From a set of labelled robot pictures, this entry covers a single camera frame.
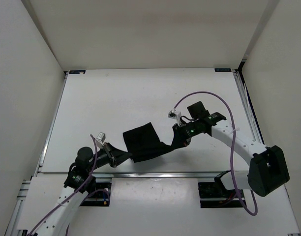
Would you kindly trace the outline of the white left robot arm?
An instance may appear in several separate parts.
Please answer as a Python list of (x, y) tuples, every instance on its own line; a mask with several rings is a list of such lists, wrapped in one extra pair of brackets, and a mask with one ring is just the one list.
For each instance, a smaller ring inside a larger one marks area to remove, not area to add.
[(110, 143), (94, 148), (78, 150), (54, 208), (31, 229), (29, 236), (63, 236), (78, 207), (97, 190), (94, 170), (107, 164), (116, 167), (132, 156)]

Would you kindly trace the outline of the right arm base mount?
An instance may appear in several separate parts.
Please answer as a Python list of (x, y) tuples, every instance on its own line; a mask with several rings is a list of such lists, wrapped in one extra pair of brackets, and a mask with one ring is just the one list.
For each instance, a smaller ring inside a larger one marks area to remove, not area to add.
[(242, 208), (234, 189), (225, 189), (219, 180), (222, 172), (198, 172), (201, 208)]

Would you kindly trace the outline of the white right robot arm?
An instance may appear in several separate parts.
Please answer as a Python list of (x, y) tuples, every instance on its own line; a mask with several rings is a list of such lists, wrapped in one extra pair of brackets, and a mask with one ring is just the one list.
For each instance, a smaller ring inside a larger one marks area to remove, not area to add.
[(191, 138), (199, 134), (208, 134), (234, 149), (249, 166), (247, 171), (235, 171), (232, 179), (230, 171), (224, 171), (214, 178), (214, 191), (224, 197), (231, 190), (247, 189), (265, 197), (290, 179), (284, 153), (278, 146), (268, 147), (256, 140), (233, 130), (226, 117), (218, 112), (210, 114), (202, 102), (189, 106), (192, 120), (182, 121), (181, 113), (171, 111), (177, 123), (173, 126), (172, 147), (186, 147)]

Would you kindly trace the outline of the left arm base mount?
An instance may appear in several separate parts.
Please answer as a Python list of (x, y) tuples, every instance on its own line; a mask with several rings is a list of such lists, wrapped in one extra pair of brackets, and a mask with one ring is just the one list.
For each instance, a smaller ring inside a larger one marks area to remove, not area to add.
[(108, 207), (112, 190), (111, 179), (96, 179), (95, 186), (90, 194), (81, 203), (82, 207)]

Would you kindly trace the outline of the black skirt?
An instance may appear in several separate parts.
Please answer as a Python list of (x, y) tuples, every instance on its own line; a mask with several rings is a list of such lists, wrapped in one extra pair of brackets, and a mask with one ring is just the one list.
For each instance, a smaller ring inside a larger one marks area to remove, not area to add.
[(123, 132), (122, 135), (134, 163), (151, 160), (175, 150), (172, 145), (160, 140), (151, 122)]

